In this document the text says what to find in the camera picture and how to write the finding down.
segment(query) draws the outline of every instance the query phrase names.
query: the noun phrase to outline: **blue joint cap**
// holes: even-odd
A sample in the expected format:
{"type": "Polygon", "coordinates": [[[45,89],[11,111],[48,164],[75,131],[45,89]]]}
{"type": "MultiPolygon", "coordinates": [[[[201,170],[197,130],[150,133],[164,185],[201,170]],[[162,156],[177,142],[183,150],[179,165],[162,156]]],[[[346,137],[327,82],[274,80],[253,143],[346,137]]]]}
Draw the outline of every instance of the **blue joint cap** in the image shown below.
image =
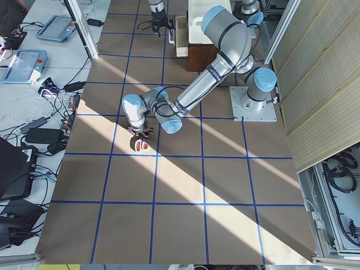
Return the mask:
{"type": "Polygon", "coordinates": [[[226,8],[222,7],[222,6],[215,6],[213,8],[211,8],[204,16],[204,18],[202,19],[202,23],[201,23],[201,31],[205,32],[206,28],[208,27],[208,25],[210,24],[210,22],[216,17],[216,15],[225,10],[226,8]]]}
{"type": "Polygon", "coordinates": [[[276,75],[271,69],[261,67],[254,74],[254,82],[263,92],[270,92],[276,84],[276,75]]]}
{"type": "Polygon", "coordinates": [[[161,94],[165,97],[165,99],[166,99],[166,100],[169,100],[169,95],[168,95],[167,91],[166,91],[166,90],[163,90],[164,87],[162,87],[162,86],[157,86],[157,87],[155,87],[154,89],[157,90],[158,92],[161,91],[161,94]]]}
{"type": "Polygon", "coordinates": [[[126,108],[134,107],[137,111],[141,107],[141,98],[137,94],[127,94],[123,98],[123,107],[126,113],[126,108]]]}
{"type": "Polygon", "coordinates": [[[167,134],[174,134],[182,128],[182,121],[180,119],[170,119],[161,124],[161,127],[167,134]]]}
{"type": "Polygon", "coordinates": [[[258,13],[253,14],[253,16],[251,16],[247,20],[246,25],[250,25],[250,24],[258,24],[258,25],[260,25],[263,20],[264,20],[264,14],[262,12],[258,12],[258,13]]]}

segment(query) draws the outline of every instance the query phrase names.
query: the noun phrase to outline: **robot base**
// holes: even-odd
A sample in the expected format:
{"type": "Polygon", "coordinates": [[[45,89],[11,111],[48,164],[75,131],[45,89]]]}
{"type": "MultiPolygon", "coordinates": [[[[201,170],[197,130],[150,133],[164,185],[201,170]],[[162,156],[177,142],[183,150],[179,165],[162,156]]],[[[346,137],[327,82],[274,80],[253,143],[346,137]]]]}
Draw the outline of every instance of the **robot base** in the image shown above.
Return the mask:
{"type": "Polygon", "coordinates": [[[240,105],[240,97],[248,90],[248,87],[230,87],[230,97],[232,114],[234,121],[241,121],[244,118],[245,122],[276,122],[276,113],[273,103],[267,103],[260,111],[249,111],[240,105]]]}

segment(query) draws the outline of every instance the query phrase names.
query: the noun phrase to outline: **perforated panel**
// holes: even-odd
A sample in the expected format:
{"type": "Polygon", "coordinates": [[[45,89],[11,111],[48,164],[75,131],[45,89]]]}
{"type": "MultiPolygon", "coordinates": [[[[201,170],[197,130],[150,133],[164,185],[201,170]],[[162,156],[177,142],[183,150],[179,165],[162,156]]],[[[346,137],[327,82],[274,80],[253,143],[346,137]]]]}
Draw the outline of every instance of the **perforated panel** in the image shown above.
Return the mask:
{"type": "MultiPolygon", "coordinates": [[[[323,51],[331,46],[359,10],[358,0],[331,0],[326,4],[286,65],[278,73],[283,98],[289,92],[295,91],[294,88],[302,79],[306,79],[304,76],[321,57],[323,51]]],[[[298,31],[288,28],[285,35],[289,32],[298,31]]]]}
{"type": "Polygon", "coordinates": [[[287,133],[321,108],[360,69],[360,14],[320,58],[304,80],[284,100],[287,133]]]}
{"type": "Polygon", "coordinates": [[[289,136],[296,171],[360,141],[360,77],[289,136]]]}
{"type": "Polygon", "coordinates": [[[273,63],[277,72],[280,72],[287,59],[294,52],[299,42],[313,23],[315,17],[320,12],[323,5],[329,0],[319,1],[301,1],[299,7],[292,17],[286,35],[281,39],[281,43],[277,47],[273,55],[273,63]]]}

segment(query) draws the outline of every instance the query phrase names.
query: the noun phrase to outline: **person's arm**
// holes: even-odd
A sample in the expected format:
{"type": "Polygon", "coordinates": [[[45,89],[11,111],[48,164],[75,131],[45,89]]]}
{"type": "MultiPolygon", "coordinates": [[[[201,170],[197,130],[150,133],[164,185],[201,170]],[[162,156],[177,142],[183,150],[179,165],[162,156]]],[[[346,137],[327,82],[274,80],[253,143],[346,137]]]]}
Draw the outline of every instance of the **person's arm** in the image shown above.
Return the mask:
{"type": "Polygon", "coordinates": [[[20,6],[23,10],[26,11],[26,13],[29,12],[30,7],[28,6],[28,4],[26,4],[24,2],[24,0],[12,0],[14,3],[16,3],[18,6],[20,6]]]}

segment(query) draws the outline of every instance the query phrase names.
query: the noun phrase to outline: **blue device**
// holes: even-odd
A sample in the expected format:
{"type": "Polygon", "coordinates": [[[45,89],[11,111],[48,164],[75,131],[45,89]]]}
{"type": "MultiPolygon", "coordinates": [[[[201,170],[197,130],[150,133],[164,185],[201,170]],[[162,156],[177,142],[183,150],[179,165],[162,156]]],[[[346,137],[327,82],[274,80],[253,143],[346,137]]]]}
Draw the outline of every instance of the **blue device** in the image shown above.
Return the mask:
{"type": "Polygon", "coordinates": [[[68,16],[53,15],[51,19],[39,30],[36,37],[50,41],[62,42],[76,29],[75,23],[68,16]]]}
{"type": "Polygon", "coordinates": [[[47,59],[47,52],[35,49],[21,49],[13,56],[1,80],[2,83],[36,82],[47,59]]]}

